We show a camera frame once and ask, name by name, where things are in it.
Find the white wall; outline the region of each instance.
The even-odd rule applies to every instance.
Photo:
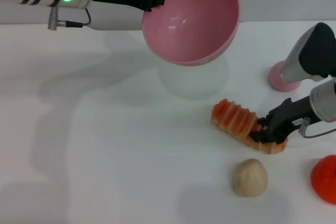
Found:
[[[336,0],[241,0],[242,21],[336,19]],[[92,3],[92,28],[141,29],[142,11]],[[46,23],[49,8],[0,4],[0,23]],[[83,10],[63,9],[61,19],[85,21]]]

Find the white tabletop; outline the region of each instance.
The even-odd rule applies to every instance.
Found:
[[[318,158],[336,153],[335,135],[293,133],[283,153],[266,155],[210,124],[224,98],[264,116],[309,95],[313,81],[279,93],[266,78],[316,23],[242,23],[199,67],[157,58],[141,31],[0,26],[0,223],[335,223],[309,180]],[[231,189],[248,158],[268,171],[258,198]]]

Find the red ball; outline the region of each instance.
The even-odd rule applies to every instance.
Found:
[[[313,168],[311,183],[323,200],[336,205],[336,155],[325,157]]]

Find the plastic bowl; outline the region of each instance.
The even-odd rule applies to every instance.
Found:
[[[239,0],[166,0],[164,6],[145,12],[143,34],[162,59],[197,66],[228,48],[239,18]]]

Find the beige ball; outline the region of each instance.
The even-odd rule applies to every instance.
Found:
[[[259,196],[266,190],[267,184],[266,169],[259,160],[253,158],[240,163],[233,174],[234,191],[240,196]]]

